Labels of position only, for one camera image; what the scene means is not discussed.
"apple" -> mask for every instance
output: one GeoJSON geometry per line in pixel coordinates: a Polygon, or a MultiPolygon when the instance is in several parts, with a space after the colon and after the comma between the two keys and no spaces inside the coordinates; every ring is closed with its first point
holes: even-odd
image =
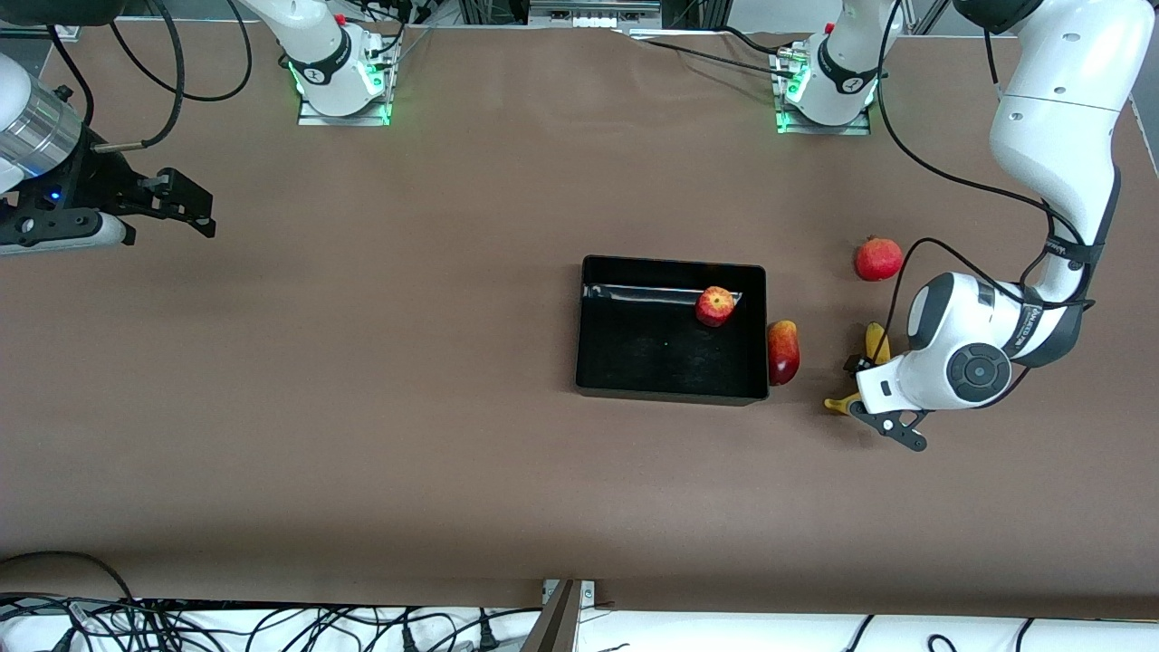
{"type": "Polygon", "coordinates": [[[801,345],[797,343],[796,323],[788,318],[768,328],[768,384],[783,386],[796,376],[801,367],[801,345]]]}
{"type": "Polygon", "coordinates": [[[715,329],[728,321],[728,316],[732,314],[735,307],[736,301],[732,300],[732,292],[713,285],[697,299],[697,318],[705,325],[712,325],[715,329]]]}
{"type": "Polygon", "coordinates": [[[858,247],[853,268],[862,280],[884,280],[902,269],[902,247],[889,237],[870,235],[858,247]]]}

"black plastic tray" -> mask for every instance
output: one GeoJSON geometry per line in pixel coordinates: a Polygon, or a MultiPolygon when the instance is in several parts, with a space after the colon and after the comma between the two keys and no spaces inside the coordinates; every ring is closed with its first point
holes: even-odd
{"type": "Polygon", "coordinates": [[[764,268],[590,255],[580,300],[580,394],[715,405],[768,398],[764,268]],[[739,296],[717,329],[694,310],[710,285],[739,296]]]}

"metal bracket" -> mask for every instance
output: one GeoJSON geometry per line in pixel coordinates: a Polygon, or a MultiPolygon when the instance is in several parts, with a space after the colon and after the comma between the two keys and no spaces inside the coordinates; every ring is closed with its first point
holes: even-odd
{"type": "Polygon", "coordinates": [[[298,124],[312,126],[386,126],[391,124],[391,112],[394,107],[394,88],[399,80],[399,61],[402,50],[402,39],[395,41],[388,50],[382,51],[377,57],[366,61],[367,66],[381,69],[369,71],[366,73],[370,83],[382,85],[382,93],[371,100],[365,107],[348,116],[328,116],[318,112],[309,105],[302,95],[301,86],[298,88],[298,124]]]}
{"type": "Polygon", "coordinates": [[[930,415],[927,411],[914,413],[916,417],[909,424],[902,420],[904,412],[883,412],[881,415],[869,415],[865,403],[855,401],[850,404],[850,417],[862,424],[873,426],[877,434],[897,441],[905,448],[921,453],[926,449],[926,438],[917,432],[914,427],[930,415]]]}
{"type": "Polygon", "coordinates": [[[778,133],[812,133],[826,135],[868,135],[869,104],[873,93],[866,100],[866,105],[848,124],[830,126],[817,124],[807,118],[793,102],[790,96],[800,96],[812,76],[809,69],[809,52],[804,41],[795,41],[792,46],[781,47],[775,54],[768,56],[768,66],[774,71],[788,71],[792,78],[770,75],[773,80],[773,107],[777,110],[778,133]]]}
{"type": "Polygon", "coordinates": [[[574,652],[580,610],[596,605],[596,583],[546,580],[547,606],[524,640],[520,652],[574,652]]]}
{"type": "MultiPolygon", "coordinates": [[[[544,605],[552,599],[555,588],[562,580],[544,580],[544,605]]],[[[596,583],[593,580],[580,580],[580,608],[591,609],[596,606],[596,583]]]]}

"yellow banana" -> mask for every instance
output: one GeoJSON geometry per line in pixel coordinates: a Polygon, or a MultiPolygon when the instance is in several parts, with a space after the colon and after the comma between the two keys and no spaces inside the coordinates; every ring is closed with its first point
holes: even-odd
{"type": "Polygon", "coordinates": [[[866,328],[866,358],[869,357],[873,357],[874,365],[885,365],[891,358],[889,356],[889,336],[885,335],[882,324],[876,321],[870,321],[866,328]]]}
{"type": "Polygon", "coordinates": [[[841,401],[834,401],[834,400],[831,400],[831,398],[826,398],[825,400],[825,408],[828,408],[829,410],[832,410],[833,412],[840,412],[841,415],[845,415],[846,417],[848,417],[850,416],[850,404],[853,403],[853,402],[855,402],[855,401],[861,401],[861,393],[857,393],[857,394],[850,395],[850,396],[843,398],[841,401]]]}

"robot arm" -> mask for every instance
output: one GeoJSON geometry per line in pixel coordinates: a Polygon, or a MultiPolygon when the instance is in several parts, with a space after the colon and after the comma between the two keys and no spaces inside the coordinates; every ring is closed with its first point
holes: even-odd
{"type": "MultiPolygon", "coordinates": [[[[340,24],[321,0],[241,0],[277,35],[302,96],[318,112],[344,116],[384,93],[382,37],[340,24]]],[[[0,15],[24,23],[105,24],[124,0],[0,0],[0,15]]],[[[118,219],[146,214],[185,221],[212,237],[213,197],[173,168],[146,177],[105,144],[65,102],[0,54],[0,255],[131,244],[118,219]]]]}
{"type": "MultiPolygon", "coordinates": [[[[848,1],[841,21],[850,17],[859,32],[868,34],[865,23],[892,5],[892,0],[848,1]]],[[[1111,133],[1154,23],[1154,9],[1144,0],[955,0],[954,5],[989,31],[1009,30],[1020,41],[1022,58],[994,116],[990,148],[999,166],[1041,195],[1055,215],[1042,277],[1025,294],[1016,283],[1001,283],[999,288],[970,274],[942,273],[913,299],[906,328],[910,351],[857,374],[863,409],[855,416],[903,444],[903,435],[916,434],[899,432],[903,412],[924,416],[985,406],[1009,387],[1011,364],[1042,367],[1073,349],[1084,309],[1080,301],[1118,196],[1111,133]]],[[[862,52],[858,67],[876,73],[887,22],[877,22],[872,63],[863,54],[868,46],[857,49],[862,52]]],[[[830,41],[841,29],[839,21],[830,41]]],[[[819,69],[824,75],[825,68],[819,69]]],[[[824,117],[826,111],[812,102],[840,95],[839,83],[833,78],[814,80],[796,103],[808,117],[824,117]]],[[[830,104],[839,108],[832,111],[834,119],[852,119],[860,109],[854,101],[830,104]]]]}
{"type": "Polygon", "coordinates": [[[240,0],[270,28],[302,97],[328,116],[360,110],[386,89],[382,37],[340,24],[322,0],[240,0]]]}

